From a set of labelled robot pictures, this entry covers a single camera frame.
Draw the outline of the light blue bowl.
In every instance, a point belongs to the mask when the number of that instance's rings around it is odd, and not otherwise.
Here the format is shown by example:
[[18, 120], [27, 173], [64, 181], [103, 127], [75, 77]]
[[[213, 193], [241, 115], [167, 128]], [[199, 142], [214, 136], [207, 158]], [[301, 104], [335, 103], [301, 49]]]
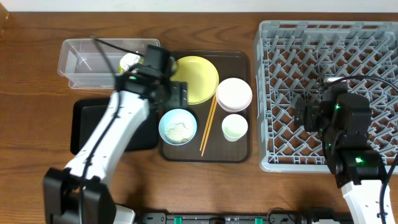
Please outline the light blue bowl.
[[166, 114], [164, 114], [163, 117], [161, 117], [161, 119], [159, 121], [159, 134], [160, 134], [161, 138], [168, 144], [171, 144], [173, 146], [181, 146], [181, 145], [187, 143], [186, 142], [183, 144], [172, 144], [171, 142], [169, 142], [166, 139], [165, 129], [166, 129], [166, 126], [171, 123], [191, 124], [193, 126], [194, 131], [193, 131], [193, 136], [189, 141], [191, 141], [196, 134], [197, 121], [196, 121], [195, 117], [191, 114], [191, 112], [189, 112], [187, 110], [183, 110], [183, 109], [170, 110], [170, 111], [166, 112]]

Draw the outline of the white paper waste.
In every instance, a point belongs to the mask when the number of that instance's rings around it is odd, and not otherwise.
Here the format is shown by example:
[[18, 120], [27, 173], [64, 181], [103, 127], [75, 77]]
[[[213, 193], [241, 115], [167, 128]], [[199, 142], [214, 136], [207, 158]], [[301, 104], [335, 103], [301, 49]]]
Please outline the white paper waste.
[[137, 54], [127, 53], [122, 59], [119, 61], [119, 73], [124, 73], [128, 70], [132, 65], [137, 63], [143, 63], [144, 57], [141, 57]]

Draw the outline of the white cup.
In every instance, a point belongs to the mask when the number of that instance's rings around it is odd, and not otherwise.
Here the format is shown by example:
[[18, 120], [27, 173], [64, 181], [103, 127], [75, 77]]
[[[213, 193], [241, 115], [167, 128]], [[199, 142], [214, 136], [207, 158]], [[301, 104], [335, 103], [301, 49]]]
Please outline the white cup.
[[235, 142], [248, 131], [248, 122], [239, 114], [230, 114], [222, 121], [222, 132], [227, 141]]

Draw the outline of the rice leftovers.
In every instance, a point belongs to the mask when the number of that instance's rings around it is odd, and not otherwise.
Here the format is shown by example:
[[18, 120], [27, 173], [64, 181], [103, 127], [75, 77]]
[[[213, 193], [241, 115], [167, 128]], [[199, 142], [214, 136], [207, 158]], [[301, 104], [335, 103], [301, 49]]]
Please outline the rice leftovers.
[[193, 136], [193, 126], [186, 123], [171, 123], [166, 126], [165, 137], [172, 144], [183, 144]]

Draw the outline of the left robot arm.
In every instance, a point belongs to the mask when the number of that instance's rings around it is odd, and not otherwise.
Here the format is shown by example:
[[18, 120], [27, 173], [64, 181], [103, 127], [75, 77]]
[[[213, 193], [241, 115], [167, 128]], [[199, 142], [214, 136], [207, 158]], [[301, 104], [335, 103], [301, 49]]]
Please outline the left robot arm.
[[109, 185], [116, 166], [151, 100], [186, 106], [186, 82], [120, 75], [95, 130], [64, 169], [50, 168], [43, 179], [46, 223], [133, 223], [133, 209], [116, 204]]

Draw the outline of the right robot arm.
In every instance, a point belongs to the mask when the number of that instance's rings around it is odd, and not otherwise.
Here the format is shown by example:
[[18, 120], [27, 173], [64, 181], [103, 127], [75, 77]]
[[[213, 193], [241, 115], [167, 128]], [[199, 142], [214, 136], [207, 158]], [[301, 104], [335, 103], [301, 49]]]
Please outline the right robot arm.
[[368, 144], [369, 100], [350, 93], [346, 82], [334, 82], [325, 85], [321, 101], [299, 98], [294, 108], [294, 125], [320, 135], [327, 166], [354, 223], [394, 223], [388, 186], [393, 170]]

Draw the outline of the grey dishwasher rack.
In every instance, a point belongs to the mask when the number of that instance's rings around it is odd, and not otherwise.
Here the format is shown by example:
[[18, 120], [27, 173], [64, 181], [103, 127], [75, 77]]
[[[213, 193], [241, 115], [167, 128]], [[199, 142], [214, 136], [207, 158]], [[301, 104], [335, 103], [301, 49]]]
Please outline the grey dishwasher rack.
[[259, 165], [327, 173], [321, 139], [294, 125], [295, 102], [320, 101], [320, 81], [347, 77], [373, 111], [369, 144], [386, 166], [397, 155], [397, 24], [262, 21], [254, 40]]

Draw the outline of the black waste tray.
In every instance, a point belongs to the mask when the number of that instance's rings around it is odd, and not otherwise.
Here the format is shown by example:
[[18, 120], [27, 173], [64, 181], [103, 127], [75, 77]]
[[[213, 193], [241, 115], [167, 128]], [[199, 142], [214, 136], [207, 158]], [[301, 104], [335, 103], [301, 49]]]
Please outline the black waste tray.
[[[82, 99], [73, 105], [70, 152], [77, 155], [102, 119], [109, 98]], [[125, 151], [153, 149], [158, 145], [159, 134], [156, 110], [150, 110], [147, 119], [138, 127]]]

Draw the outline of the yellow plate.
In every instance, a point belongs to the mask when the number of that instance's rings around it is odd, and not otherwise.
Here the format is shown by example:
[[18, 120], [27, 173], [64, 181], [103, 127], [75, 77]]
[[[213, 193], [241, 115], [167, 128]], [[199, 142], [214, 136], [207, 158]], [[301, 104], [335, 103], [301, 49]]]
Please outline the yellow plate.
[[177, 72], [171, 80], [187, 83], [189, 105], [204, 103], [215, 94], [219, 74], [209, 60], [199, 56], [186, 56], [178, 59], [177, 65]]

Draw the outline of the right wooden chopstick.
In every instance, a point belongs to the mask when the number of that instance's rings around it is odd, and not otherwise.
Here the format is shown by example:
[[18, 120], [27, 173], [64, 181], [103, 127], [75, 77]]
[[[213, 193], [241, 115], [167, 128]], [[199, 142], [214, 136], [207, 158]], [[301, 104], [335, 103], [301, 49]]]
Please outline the right wooden chopstick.
[[[216, 105], [217, 105], [217, 101], [216, 101], [215, 107], [213, 108], [213, 118], [214, 118], [215, 111], [216, 111]], [[213, 119], [211, 120], [209, 129], [208, 129], [208, 132], [207, 132], [208, 136], [209, 136], [209, 134], [210, 134], [210, 130], [211, 130], [211, 125], [212, 125], [212, 123], [213, 123]]]

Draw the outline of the brown serving tray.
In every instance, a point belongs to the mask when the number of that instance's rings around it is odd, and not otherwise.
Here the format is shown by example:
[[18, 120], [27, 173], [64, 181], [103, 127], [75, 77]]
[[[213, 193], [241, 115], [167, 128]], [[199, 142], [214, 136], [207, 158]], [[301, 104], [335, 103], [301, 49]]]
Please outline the brown serving tray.
[[[212, 51], [212, 50], [176, 50], [177, 58], [186, 56], [199, 56], [209, 60], [217, 69], [220, 81], [227, 78], [240, 78], [246, 83], [251, 82], [249, 58], [243, 52], [237, 51]], [[205, 151], [200, 151], [201, 140], [205, 130], [206, 121], [211, 108], [212, 100], [209, 99], [199, 105], [190, 105], [187, 110], [194, 115], [197, 121], [197, 132], [193, 139], [181, 146], [173, 146], [163, 139], [159, 140], [160, 155], [174, 162], [217, 162], [217, 163], [242, 163], [251, 152], [251, 132], [235, 142], [226, 140], [221, 124], [229, 115], [221, 106], [217, 106], [206, 142]]]

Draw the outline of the pink bowl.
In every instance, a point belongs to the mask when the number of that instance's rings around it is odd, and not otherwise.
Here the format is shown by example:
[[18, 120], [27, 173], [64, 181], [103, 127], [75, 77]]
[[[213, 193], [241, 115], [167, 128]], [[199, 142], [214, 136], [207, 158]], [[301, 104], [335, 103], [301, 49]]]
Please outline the pink bowl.
[[227, 112], [245, 110], [252, 102], [252, 90], [248, 83], [240, 78], [227, 78], [217, 87], [216, 100]]

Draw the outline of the clear plastic bin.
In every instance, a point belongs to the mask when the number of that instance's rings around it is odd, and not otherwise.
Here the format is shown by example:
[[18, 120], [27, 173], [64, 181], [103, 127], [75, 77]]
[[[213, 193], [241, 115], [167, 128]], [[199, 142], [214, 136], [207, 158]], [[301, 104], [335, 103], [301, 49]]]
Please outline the clear plastic bin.
[[[117, 47], [145, 54], [147, 45], [160, 47], [157, 39], [103, 39]], [[127, 54], [100, 44], [115, 72]], [[58, 74], [69, 79], [70, 88], [112, 89], [114, 80], [104, 58], [91, 39], [67, 39], [63, 42], [58, 61]]]

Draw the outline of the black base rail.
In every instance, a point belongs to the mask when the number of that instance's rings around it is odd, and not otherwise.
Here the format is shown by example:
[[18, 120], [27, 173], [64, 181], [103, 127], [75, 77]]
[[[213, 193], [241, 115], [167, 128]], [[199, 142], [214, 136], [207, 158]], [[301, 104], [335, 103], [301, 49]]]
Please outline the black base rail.
[[273, 208], [265, 214], [197, 214], [141, 213], [133, 224], [353, 224], [348, 213], [336, 213], [330, 208], [315, 208], [294, 212]]

